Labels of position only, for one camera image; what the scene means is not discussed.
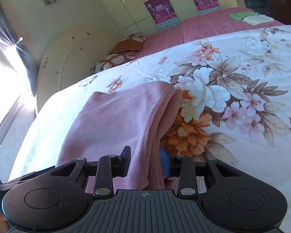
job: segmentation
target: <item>green folded towel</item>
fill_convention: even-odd
[[[241,20],[244,19],[245,17],[254,16],[254,15],[259,15],[259,13],[254,12],[254,11],[237,12],[237,13],[231,13],[231,14],[230,14],[230,17],[231,17],[233,20],[241,21]]]

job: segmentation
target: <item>headboard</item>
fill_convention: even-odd
[[[38,74],[37,112],[56,92],[91,75],[91,67],[109,55],[122,33],[91,24],[59,35],[47,49]]]

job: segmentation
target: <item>floral bedspread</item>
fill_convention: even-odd
[[[197,161],[219,158],[278,188],[289,205],[281,229],[291,232],[291,26],[185,43],[58,92],[31,126],[10,179],[56,163],[65,135],[93,92],[156,80],[183,90],[161,145]]]

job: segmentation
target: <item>patterned pillow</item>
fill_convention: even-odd
[[[115,67],[117,65],[124,64],[132,59],[134,56],[126,56],[122,54],[112,54],[108,57],[104,58],[103,60],[99,61],[95,66],[92,66],[91,72],[93,74],[97,74],[103,70],[109,69],[111,67]]]
[[[145,41],[146,37],[142,32],[134,33],[125,40],[118,42],[110,54],[123,53],[128,51],[140,51]]]

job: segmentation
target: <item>cushion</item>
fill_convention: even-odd
[[[91,72],[93,74],[97,74],[98,72],[109,69],[111,67],[124,64],[134,58],[134,56],[126,56],[123,54],[111,54],[103,60],[99,61],[95,66],[92,66]]]
[[[125,40],[118,42],[110,54],[124,53],[128,51],[140,51],[145,41],[146,37],[144,37],[142,32],[134,33]]]

